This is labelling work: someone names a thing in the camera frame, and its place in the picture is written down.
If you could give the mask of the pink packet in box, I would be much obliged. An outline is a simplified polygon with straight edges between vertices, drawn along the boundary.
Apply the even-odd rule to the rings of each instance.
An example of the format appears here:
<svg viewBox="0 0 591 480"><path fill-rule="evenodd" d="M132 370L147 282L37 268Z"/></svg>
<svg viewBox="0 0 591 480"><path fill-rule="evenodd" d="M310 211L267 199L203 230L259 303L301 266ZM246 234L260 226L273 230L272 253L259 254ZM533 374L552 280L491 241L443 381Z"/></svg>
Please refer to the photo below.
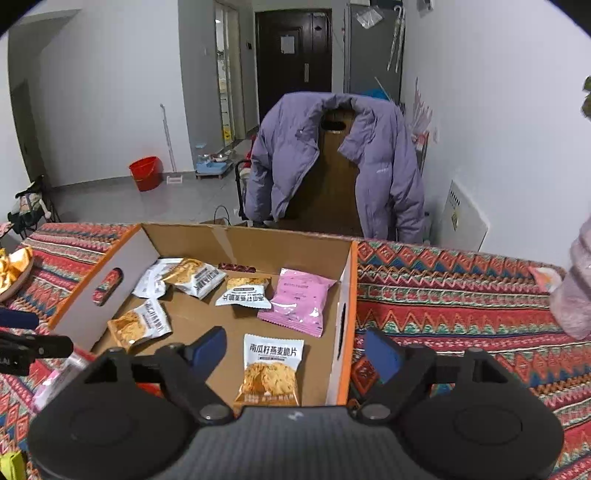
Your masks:
<svg viewBox="0 0 591 480"><path fill-rule="evenodd" d="M283 268L269 310L259 310L260 320L321 338L324 309L335 280Z"/></svg>

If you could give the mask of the purple puffer jacket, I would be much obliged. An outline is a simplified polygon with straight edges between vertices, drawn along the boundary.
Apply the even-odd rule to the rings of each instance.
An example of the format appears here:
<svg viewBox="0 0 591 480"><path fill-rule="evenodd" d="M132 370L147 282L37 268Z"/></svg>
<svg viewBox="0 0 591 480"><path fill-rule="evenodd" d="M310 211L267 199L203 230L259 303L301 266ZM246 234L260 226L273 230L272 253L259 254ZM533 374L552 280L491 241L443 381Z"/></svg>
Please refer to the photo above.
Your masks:
<svg viewBox="0 0 591 480"><path fill-rule="evenodd" d="M355 199L363 236L422 243L425 193L411 131L396 104L362 95L293 92L270 108L252 148L246 217L257 223L284 217L320 159L322 117L343 107L355 118L338 152L359 169Z"/></svg>

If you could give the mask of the dark entrance door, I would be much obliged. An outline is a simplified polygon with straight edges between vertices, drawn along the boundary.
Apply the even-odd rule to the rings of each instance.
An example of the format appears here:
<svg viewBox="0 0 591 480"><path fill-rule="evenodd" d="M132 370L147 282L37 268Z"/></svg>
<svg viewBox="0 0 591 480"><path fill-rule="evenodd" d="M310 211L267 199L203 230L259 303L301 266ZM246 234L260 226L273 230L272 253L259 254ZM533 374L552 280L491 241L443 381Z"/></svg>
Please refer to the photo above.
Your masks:
<svg viewBox="0 0 591 480"><path fill-rule="evenodd" d="M332 11L284 9L256 13L259 117L283 95L332 90Z"/></svg>

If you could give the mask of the red plastic bucket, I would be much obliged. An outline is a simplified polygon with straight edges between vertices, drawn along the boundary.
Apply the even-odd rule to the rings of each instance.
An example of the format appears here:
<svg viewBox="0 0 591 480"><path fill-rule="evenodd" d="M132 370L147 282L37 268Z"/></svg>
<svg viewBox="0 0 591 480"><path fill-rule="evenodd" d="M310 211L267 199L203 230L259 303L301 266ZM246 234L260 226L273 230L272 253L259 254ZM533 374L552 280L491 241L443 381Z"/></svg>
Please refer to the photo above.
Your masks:
<svg viewBox="0 0 591 480"><path fill-rule="evenodd" d="M153 190L163 181L162 164L156 156L134 161L129 165L129 171L139 192Z"/></svg>

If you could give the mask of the pumpkin oat crisp packet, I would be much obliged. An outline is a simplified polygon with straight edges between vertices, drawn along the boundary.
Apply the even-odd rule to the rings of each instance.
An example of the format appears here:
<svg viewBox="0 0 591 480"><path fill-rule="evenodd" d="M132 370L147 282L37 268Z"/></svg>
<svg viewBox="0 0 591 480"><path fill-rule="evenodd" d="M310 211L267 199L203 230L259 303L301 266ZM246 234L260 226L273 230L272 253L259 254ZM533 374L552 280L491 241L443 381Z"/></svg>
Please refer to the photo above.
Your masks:
<svg viewBox="0 0 591 480"><path fill-rule="evenodd" d="M233 402L236 412L246 406L298 406L297 369L304 340L245 334L242 385Z"/></svg>

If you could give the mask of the red cardboard snack box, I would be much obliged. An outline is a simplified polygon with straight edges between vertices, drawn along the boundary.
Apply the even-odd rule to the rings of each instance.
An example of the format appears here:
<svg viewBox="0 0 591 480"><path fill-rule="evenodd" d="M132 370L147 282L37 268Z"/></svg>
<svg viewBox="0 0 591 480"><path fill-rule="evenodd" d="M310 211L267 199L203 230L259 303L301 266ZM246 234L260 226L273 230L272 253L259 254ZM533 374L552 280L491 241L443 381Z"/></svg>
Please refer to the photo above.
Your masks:
<svg viewBox="0 0 591 480"><path fill-rule="evenodd" d="M204 300L179 291L162 303L170 321L170 335L146 343L150 354L168 342L190 343L216 325L228 335L228 351L209 377L208 384L221 398L233 402L242 382L243 337L246 334L304 340L304 360L298 370L301 405L344 405L349 395L349 374L356 321L356 240L284 230L221 225L139 224L114 243L96 266L61 302L49 320L58 335L66 335L80 348L97 353L113 345L106 323L139 305L131 291L145 270L160 257L189 257L214 266L256 268L259 275L276 279L290 268L334 279L325 305L322 337L276 326L257 319L242 307L218 307L216 289Z"/></svg>

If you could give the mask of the pink textured vase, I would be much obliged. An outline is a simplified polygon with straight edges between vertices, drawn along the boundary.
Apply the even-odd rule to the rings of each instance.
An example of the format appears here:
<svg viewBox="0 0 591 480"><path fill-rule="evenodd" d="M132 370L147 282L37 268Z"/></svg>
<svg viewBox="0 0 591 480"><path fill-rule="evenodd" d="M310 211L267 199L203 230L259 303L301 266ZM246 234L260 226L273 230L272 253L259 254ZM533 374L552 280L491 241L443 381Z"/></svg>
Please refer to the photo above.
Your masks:
<svg viewBox="0 0 591 480"><path fill-rule="evenodd" d="M576 340L590 335L590 219L570 247L571 267L550 295L550 311L561 329Z"/></svg>

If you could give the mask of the grey refrigerator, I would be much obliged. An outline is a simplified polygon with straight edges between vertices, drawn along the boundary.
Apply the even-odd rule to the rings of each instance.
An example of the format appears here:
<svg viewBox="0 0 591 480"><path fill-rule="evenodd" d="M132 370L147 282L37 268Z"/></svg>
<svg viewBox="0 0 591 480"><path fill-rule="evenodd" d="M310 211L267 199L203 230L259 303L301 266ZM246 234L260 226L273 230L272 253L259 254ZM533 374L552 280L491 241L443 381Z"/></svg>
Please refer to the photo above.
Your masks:
<svg viewBox="0 0 591 480"><path fill-rule="evenodd" d="M403 1L349 2L344 90L399 103L405 35Z"/></svg>

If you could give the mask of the wooden chair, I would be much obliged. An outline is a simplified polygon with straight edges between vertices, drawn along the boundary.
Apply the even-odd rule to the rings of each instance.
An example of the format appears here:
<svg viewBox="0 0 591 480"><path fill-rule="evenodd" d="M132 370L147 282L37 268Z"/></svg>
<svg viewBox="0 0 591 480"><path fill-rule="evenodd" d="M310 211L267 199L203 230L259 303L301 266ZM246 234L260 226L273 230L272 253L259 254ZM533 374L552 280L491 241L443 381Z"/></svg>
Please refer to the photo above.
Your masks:
<svg viewBox="0 0 591 480"><path fill-rule="evenodd" d="M351 108L339 108L322 116L318 160L277 222L280 229L346 237L363 235L355 192L359 167L339 153L355 117Z"/></svg>

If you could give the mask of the plate of orange peels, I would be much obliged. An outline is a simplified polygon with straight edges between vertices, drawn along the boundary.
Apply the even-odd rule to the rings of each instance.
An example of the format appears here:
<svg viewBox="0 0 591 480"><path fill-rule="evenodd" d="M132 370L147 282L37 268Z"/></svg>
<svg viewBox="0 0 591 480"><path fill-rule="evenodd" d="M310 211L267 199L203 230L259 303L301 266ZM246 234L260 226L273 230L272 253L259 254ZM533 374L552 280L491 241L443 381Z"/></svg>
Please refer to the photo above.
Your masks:
<svg viewBox="0 0 591 480"><path fill-rule="evenodd" d="M13 297L24 285L34 266L33 250L25 246L8 254L1 249L0 298L4 302Z"/></svg>

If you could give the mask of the red patterned tablecloth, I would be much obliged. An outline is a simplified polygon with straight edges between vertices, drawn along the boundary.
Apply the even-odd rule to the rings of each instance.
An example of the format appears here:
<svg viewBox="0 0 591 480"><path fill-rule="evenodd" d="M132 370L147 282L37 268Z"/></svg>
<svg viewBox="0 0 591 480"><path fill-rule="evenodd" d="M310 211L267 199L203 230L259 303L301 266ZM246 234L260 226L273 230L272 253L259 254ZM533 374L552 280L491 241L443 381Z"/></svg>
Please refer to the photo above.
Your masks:
<svg viewBox="0 0 591 480"><path fill-rule="evenodd" d="M194 258L231 276L276 278L288 268L332 279L324 332L304 337L301 404L369 395L379 383L363 353L372 327L441 354L478 347L561 421L554 477L590 475L590 343L560 329L527 260L214 225L50 224L26 243L35 263L7 307L35 313L41 333L69 336L83 355L113 345L107 321L138 305L133 288L159 258Z"/></svg>

